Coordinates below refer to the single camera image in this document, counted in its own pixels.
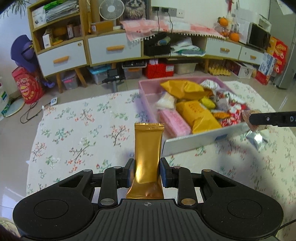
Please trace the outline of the red white candy packet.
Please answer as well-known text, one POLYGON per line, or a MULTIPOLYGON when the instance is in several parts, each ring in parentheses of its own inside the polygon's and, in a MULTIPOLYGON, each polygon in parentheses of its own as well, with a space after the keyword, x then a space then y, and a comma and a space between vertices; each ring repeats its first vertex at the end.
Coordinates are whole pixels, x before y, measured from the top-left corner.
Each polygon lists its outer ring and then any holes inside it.
POLYGON ((220 122, 221 126, 222 127, 234 126, 243 122, 242 112, 244 110, 247 110, 246 104, 232 103, 229 111, 227 111, 227 113, 230 114, 230 116, 223 119, 220 122))

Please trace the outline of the potted green plant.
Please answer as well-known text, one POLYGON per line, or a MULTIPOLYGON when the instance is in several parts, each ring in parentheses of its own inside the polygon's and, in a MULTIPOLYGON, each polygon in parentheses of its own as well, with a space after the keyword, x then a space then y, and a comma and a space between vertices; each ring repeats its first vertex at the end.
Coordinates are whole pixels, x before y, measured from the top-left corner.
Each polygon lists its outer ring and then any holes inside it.
POLYGON ((1 1, 1 18, 10 14, 19 15, 22 18, 26 14, 29 4, 31 2, 27 0, 1 1))

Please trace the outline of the oranges on cabinet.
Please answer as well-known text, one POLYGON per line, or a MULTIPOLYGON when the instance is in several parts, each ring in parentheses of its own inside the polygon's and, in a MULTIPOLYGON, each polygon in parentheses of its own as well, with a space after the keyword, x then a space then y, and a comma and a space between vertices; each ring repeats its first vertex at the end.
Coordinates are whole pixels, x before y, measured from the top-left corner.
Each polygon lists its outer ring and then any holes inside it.
POLYGON ((230 39, 233 42, 239 42, 240 34, 238 24, 234 21, 232 16, 217 18, 217 25, 215 30, 223 37, 230 39))

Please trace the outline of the purple hat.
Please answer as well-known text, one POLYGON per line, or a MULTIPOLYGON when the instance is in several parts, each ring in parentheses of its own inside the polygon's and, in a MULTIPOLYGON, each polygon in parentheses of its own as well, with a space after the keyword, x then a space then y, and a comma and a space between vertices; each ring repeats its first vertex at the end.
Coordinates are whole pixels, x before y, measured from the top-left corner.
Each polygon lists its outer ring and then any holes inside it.
POLYGON ((38 67, 37 56, 33 42, 27 35, 17 37, 11 46, 11 59, 19 67, 25 68, 28 72, 33 73, 38 67))

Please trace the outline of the red gift bag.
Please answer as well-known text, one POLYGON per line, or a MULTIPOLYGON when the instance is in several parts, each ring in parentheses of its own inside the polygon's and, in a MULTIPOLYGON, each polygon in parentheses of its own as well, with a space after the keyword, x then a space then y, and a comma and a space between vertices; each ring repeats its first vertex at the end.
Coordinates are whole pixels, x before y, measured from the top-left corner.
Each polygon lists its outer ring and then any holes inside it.
POLYGON ((44 95, 44 89, 36 71, 30 73, 23 67, 17 67, 11 74, 26 104, 33 104, 44 95))

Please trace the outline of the gold snack bar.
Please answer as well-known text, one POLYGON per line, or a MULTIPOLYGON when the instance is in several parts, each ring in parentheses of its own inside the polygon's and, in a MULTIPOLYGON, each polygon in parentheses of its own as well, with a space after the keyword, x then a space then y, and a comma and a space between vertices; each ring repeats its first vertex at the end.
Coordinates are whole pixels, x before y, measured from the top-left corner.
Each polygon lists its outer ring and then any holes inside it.
POLYGON ((127 199, 164 199, 159 173, 164 129, 160 123, 135 123, 134 180, 127 199))

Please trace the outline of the white desk fan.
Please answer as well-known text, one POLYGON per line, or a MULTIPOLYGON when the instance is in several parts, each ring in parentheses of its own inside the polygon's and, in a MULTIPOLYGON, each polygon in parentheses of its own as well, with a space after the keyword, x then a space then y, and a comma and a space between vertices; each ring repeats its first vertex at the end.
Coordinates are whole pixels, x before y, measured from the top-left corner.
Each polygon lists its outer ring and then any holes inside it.
POLYGON ((100 16, 108 21, 117 20, 124 11, 125 5, 121 0, 104 0, 99 6, 100 16))

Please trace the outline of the large yellow snack bag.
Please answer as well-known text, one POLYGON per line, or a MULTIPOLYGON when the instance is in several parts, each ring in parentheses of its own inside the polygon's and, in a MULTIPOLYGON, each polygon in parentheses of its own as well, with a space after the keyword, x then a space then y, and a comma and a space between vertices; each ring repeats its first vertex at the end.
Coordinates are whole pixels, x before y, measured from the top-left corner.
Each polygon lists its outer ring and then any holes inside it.
POLYGON ((189 80, 168 80, 160 86, 177 99, 200 100, 207 96, 207 92, 201 85, 189 80))

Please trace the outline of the wooden white TV cabinet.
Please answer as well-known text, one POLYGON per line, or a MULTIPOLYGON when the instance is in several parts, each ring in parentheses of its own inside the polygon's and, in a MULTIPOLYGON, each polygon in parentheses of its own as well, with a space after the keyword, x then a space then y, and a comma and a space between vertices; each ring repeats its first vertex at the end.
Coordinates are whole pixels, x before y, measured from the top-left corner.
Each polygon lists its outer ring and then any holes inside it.
POLYGON ((205 51, 202 59, 204 59, 206 63, 208 63, 209 60, 214 59, 229 59, 253 65, 260 65, 263 60, 263 51, 255 50, 246 45, 227 39, 222 40, 219 38, 187 36, 161 32, 148 39, 131 42, 127 38, 124 29, 114 30, 112 24, 109 24, 107 30, 102 33, 90 34, 88 32, 89 25, 86 1, 78 2, 79 10, 75 13, 36 27, 33 14, 37 9, 43 8, 46 4, 48 4, 48 1, 38 1, 28 6, 28 19, 33 45, 41 72, 44 77, 56 76, 58 78, 58 86, 60 89, 62 88, 61 74, 69 70, 74 70, 79 76, 82 85, 85 85, 86 82, 80 71, 82 67, 93 67, 103 64, 115 65, 119 62, 140 59, 183 58, 182 55, 176 53, 161 53, 164 49, 163 46, 159 46, 156 50, 152 51, 151 55, 148 55, 148 49, 145 47, 145 44, 150 40, 156 39, 158 34, 172 36, 174 39, 180 37, 192 38, 192 42, 205 51), (49 48, 45 48, 43 34, 46 30, 66 25, 74 20, 77 20, 81 24, 81 35, 79 37, 73 37, 54 46, 50 46, 49 48))

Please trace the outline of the orange white snack packet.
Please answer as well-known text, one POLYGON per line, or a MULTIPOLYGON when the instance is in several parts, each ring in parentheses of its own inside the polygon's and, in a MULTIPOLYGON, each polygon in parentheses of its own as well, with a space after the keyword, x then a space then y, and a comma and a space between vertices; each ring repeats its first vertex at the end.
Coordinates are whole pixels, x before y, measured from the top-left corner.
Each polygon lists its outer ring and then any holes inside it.
POLYGON ((231 114, 230 113, 226 113, 224 111, 219 111, 219 110, 213 110, 211 112, 211 114, 216 118, 216 119, 219 119, 219 120, 224 120, 226 118, 229 118, 231 117, 231 114))

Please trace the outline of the beige pastry packet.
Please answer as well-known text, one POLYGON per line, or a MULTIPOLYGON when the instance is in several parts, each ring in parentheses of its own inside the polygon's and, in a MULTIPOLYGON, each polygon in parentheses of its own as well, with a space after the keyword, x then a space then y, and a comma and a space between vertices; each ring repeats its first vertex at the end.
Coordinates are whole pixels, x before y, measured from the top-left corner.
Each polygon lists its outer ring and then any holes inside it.
POLYGON ((260 110, 255 109, 255 110, 243 110, 241 113, 241 118, 243 119, 244 122, 247 123, 248 127, 252 132, 259 132, 267 129, 267 125, 256 125, 255 121, 252 120, 251 116, 253 114, 259 114, 261 113, 260 110))

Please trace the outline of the silver foil packet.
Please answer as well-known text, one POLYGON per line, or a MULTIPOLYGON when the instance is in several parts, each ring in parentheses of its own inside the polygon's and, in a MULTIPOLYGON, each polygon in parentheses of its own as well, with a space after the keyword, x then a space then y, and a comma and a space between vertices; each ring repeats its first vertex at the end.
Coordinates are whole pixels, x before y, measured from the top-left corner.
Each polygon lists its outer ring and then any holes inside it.
POLYGON ((246 139, 260 152, 269 142, 268 130, 249 131, 246 135, 246 139))

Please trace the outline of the pink cloth runner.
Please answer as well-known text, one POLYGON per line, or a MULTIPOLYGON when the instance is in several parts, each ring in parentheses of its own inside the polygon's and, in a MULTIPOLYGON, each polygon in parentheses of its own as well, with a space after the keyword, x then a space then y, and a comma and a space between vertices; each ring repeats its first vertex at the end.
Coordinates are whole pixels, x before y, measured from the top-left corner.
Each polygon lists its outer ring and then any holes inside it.
POLYGON ((167 20, 126 20, 120 22, 126 32, 127 38, 131 42, 142 41, 156 35, 157 33, 174 33, 187 36, 202 36, 219 38, 225 40, 213 28, 208 28, 199 24, 191 24, 188 22, 180 21, 167 21, 167 20))

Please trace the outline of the framed cat picture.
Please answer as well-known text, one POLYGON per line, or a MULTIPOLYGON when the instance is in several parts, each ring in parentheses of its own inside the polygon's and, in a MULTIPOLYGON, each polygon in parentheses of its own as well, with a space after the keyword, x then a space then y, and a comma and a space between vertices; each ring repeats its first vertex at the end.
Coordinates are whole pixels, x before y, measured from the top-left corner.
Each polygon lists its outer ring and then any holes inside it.
POLYGON ((150 0, 125 0, 123 3, 125 5, 124 20, 149 20, 151 14, 150 0))

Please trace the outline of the red orange carton stack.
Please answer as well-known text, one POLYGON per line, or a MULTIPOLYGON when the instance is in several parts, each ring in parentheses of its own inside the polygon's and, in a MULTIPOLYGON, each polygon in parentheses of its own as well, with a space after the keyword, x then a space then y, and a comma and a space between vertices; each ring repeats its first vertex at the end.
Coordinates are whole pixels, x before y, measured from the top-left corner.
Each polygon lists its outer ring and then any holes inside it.
POLYGON ((277 74, 281 74, 285 68, 287 52, 288 47, 283 41, 270 37, 267 53, 276 59, 274 71, 277 74))

